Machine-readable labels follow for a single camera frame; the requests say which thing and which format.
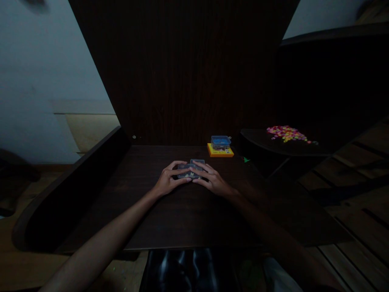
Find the hand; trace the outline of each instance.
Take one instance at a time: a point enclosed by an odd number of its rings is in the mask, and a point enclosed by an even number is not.
[[[190,167],[190,170],[195,174],[198,174],[202,177],[208,179],[208,182],[202,179],[194,179],[193,182],[199,185],[202,185],[209,189],[212,193],[219,196],[229,196],[229,195],[239,195],[239,192],[230,186],[220,174],[212,168],[209,164],[203,164],[197,161],[193,162],[194,164],[202,167],[204,170],[200,171]]]
[[[157,183],[155,186],[151,189],[151,193],[155,194],[156,196],[163,196],[170,193],[172,190],[174,190],[177,186],[182,185],[184,183],[190,182],[191,178],[180,178],[177,180],[174,180],[172,178],[173,175],[177,174],[183,174],[185,172],[188,172],[188,169],[183,170],[173,170],[173,167],[175,167],[177,164],[187,164],[186,161],[173,161],[171,164],[169,164],[163,171],[161,176],[159,177]]]

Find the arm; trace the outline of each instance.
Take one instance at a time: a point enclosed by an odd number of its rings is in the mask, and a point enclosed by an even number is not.
[[[128,240],[144,214],[162,196],[176,186],[191,181],[190,178],[174,180],[173,175],[188,170],[172,170],[185,161],[173,161],[166,167],[153,189],[124,213],[108,223],[75,252],[42,287],[40,291],[84,291],[109,265],[115,254]]]
[[[270,249],[274,258],[305,290],[319,285],[331,286],[343,291],[336,279],[317,262],[289,233],[277,225],[270,217],[262,213],[236,189],[226,183],[219,173],[209,164],[195,162],[205,171],[190,169],[194,173],[208,179],[193,180],[194,183],[205,186],[216,195],[228,200],[247,220],[255,233]]]

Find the finger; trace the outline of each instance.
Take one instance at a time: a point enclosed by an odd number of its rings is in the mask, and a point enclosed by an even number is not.
[[[202,167],[203,169],[205,169],[205,170],[208,171],[209,173],[212,173],[212,170],[214,170],[212,167],[210,167],[210,166],[208,166],[208,165],[206,165],[206,164],[203,164],[203,163],[201,163],[201,162],[194,161],[193,163],[196,164],[196,165],[198,165],[198,166],[200,166],[200,167]]]
[[[193,182],[198,184],[198,185],[202,185],[203,187],[206,187],[207,189],[211,188],[211,183],[206,182],[205,180],[194,179]]]
[[[195,168],[190,167],[190,171],[194,172],[195,174],[198,174],[199,176],[205,177],[207,179],[210,179],[212,176],[208,172],[197,170]]]
[[[212,168],[213,170],[215,170],[212,166],[210,166],[208,163],[206,163],[205,165],[208,165],[210,168]]]
[[[169,176],[172,176],[172,175],[177,175],[177,174],[183,174],[185,172],[188,172],[189,169],[186,168],[186,169],[182,169],[182,170],[167,170],[167,173],[169,174]]]
[[[190,181],[192,181],[191,178],[180,178],[180,179],[178,179],[178,180],[173,181],[173,182],[172,182],[172,185],[173,185],[174,187],[176,187],[176,186],[182,185],[182,184],[184,184],[184,183],[188,183],[188,182],[190,182]]]
[[[171,164],[169,164],[165,169],[172,170],[173,167],[175,167],[177,164],[187,164],[187,162],[186,161],[181,161],[181,160],[175,160]]]

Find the forearm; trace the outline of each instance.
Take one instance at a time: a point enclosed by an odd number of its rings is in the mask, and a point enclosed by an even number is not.
[[[41,291],[84,291],[88,288],[157,199],[157,194],[149,192],[107,224],[62,265]]]
[[[274,258],[303,289],[327,285],[342,291],[336,279],[269,216],[241,195],[228,196],[226,199],[245,217]]]

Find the wrist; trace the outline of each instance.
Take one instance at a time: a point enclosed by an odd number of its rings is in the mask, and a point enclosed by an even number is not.
[[[228,197],[239,197],[241,196],[240,192],[237,189],[230,188],[228,192],[222,195],[222,197],[228,198]]]
[[[149,198],[153,198],[155,200],[158,200],[159,198],[161,198],[163,196],[162,192],[155,189],[155,188],[152,188],[151,190],[149,190],[145,196],[149,197]]]

